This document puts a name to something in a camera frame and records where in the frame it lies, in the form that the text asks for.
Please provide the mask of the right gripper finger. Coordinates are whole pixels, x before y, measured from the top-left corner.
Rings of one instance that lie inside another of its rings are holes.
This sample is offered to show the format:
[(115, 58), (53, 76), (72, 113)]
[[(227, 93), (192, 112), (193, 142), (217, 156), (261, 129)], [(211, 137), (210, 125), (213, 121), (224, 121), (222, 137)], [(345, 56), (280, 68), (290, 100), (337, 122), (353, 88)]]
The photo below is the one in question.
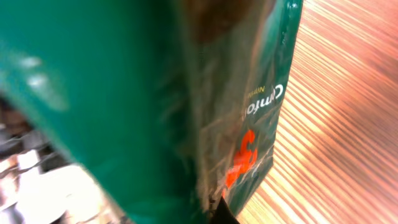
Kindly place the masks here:
[(223, 197), (221, 197), (216, 212), (211, 218), (211, 224), (239, 224)]

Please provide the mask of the green 3M gloves pack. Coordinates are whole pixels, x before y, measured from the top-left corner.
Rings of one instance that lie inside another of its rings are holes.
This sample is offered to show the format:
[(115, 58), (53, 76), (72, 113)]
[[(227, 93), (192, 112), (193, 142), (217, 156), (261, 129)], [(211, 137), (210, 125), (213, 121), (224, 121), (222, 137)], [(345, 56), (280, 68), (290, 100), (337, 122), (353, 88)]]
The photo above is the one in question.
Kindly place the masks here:
[(302, 0), (1, 2), (1, 91), (136, 223), (237, 218), (273, 165)]

